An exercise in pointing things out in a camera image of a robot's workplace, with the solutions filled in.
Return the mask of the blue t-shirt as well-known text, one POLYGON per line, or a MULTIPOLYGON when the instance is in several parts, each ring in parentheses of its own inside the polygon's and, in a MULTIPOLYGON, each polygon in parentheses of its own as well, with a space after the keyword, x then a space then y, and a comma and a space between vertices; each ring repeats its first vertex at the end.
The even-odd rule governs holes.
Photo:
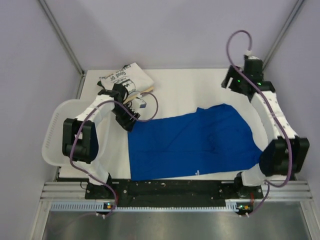
POLYGON ((227 104, 137 122, 128 134, 134 181, 247 170, 261 153, 249 125, 227 104))

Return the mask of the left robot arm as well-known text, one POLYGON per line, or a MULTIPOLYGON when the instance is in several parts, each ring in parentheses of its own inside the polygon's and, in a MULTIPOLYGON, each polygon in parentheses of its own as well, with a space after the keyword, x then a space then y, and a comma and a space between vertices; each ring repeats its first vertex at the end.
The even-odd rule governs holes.
POLYGON ((62 129, 62 153, 69 157, 70 165, 85 173, 89 181, 96 186, 96 192, 102 198, 109 198, 114 191, 108 183, 110 175, 98 158, 99 140, 97 126, 109 113, 115 115, 117 123, 131 132, 140 114, 125 104, 129 96, 127 88, 115 83, 112 89, 103 88, 85 111, 75 118, 67 118, 62 129))

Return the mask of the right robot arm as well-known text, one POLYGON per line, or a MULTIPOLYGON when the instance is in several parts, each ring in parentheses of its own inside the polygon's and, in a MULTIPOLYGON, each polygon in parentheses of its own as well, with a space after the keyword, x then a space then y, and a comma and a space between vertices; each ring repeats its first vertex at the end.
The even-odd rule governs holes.
POLYGON ((266 180, 299 173, 310 142, 306 137, 298 136, 287 121, 273 84, 264 80, 263 61, 245 54, 244 66, 230 66, 221 86, 248 98, 267 135, 267 147, 260 154, 258 163, 237 174, 241 180, 233 185, 234 194, 245 198, 252 187, 266 180))

